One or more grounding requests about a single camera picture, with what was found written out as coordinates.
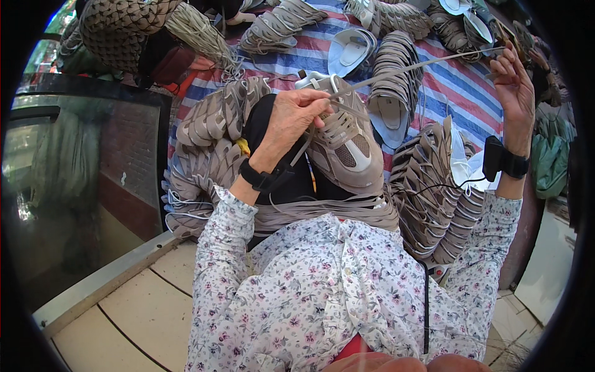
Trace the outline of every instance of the metal frame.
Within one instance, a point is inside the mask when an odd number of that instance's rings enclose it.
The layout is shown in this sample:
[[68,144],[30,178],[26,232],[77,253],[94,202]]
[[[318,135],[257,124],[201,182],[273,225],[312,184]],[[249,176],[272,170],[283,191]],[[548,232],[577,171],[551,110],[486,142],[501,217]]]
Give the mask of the metal frame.
[[159,108],[159,123],[157,125],[156,150],[156,187],[159,203],[159,219],[162,231],[167,231],[165,225],[165,203],[161,197],[165,191],[161,189],[163,172],[167,169],[167,146],[170,131],[170,109],[172,97],[151,90],[135,86],[109,82],[100,79],[91,79],[84,76],[52,73],[24,74],[17,89],[16,97],[27,95],[73,95],[91,98],[115,99],[134,104]]
[[140,245],[40,307],[33,313],[35,324],[49,339],[180,242],[165,232]]

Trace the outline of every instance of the black pants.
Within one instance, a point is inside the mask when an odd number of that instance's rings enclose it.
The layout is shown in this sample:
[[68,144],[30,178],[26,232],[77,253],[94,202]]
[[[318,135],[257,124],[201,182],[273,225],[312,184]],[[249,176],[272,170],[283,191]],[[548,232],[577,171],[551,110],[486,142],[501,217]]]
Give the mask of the black pants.
[[[268,121],[273,111],[273,103],[275,102],[276,94],[269,94],[261,98],[256,103],[244,128],[243,137],[248,142],[248,147],[251,152],[254,152],[260,146],[264,134],[267,132]],[[289,164],[296,156],[302,145],[304,139],[300,139],[293,145],[291,150],[281,159],[281,162]],[[312,184],[312,175],[308,167],[306,155],[298,159],[293,166],[295,175],[288,179],[283,185],[280,185],[276,190],[271,192],[271,199],[275,204],[285,204],[299,201],[311,200],[345,200],[354,196],[347,190],[340,188],[326,178],[316,167],[312,167],[314,178],[316,179],[316,192],[314,192],[314,185]],[[257,204],[271,205],[269,195],[261,193],[256,199]],[[248,250],[251,250],[258,243],[265,238],[255,236],[248,243]]]

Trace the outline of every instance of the cable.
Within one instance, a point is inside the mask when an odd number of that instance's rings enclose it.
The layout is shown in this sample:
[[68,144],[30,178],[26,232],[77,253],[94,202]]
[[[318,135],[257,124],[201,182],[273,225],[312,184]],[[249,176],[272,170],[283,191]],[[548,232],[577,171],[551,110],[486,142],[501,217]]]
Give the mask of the cable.
[[[486,179],[486,178],[485,178],[485,177],[483,177],[482,179],[477,179],[477,180],[467,180],[467,181],[464,181],[463,183],[461,183],[461,184],[460,184],[460,185],[458,185],[458,186],[457,186],[456,184],[455,184],[455,186],[451,186],[451,185],[446,185],[446,184],[444,184],[444,183],[437,183],[436,185],[428,186],[428,187],[426,187],[425,189],[423,189],[422,191],[418,191],[418,192],[416,192],[415,194],[413,194],[413,196],[417,196],[417,195],[419,195],[419,194],[423,193],[424,191],[426,191],[426,190],[428,190],[428,189],[431,189],[432,187],[445,186],[445,187],[450,187],[451,189],[460,189],[460,188],[462,188],[462,187],[463,187],[463,185],[464,185],[465,183],[468,183],[468,182],[479,182],[479,181],[483,181],[483,180],[485,180],[485,179]],[[407,192],[407,190],[405,190],[405,189],[397,189],[397,191],[398,191],[398,192]]]

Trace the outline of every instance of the glass panel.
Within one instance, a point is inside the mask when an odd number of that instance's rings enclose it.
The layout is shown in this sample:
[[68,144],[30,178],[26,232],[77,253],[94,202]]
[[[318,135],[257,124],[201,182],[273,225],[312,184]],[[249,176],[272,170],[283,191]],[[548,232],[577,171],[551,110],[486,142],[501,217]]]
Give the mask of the glass panel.
[[2,161],[2,219],[31,311],[162,232],[159,108],[65,95],[12,108],[38,106],[60,114],[11,121]]

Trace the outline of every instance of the shoe upper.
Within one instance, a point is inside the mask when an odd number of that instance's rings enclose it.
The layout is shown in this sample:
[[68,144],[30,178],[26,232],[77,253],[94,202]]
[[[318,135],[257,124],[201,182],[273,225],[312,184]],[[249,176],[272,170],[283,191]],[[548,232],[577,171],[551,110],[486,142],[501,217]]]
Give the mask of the shoe upper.
[[[349,84],[337,75],[311,74],[296,85],[303,88],[338,92]],[[356,92],[349,92],[337,101],[357,112],[367,111]],[[322,117],[325,126],[317,129],[306,149],[312,162],[335,184],[355,194],[380,192],[383,184],[382,150],[374,140],[370,121],[340,108],[335,114]]]

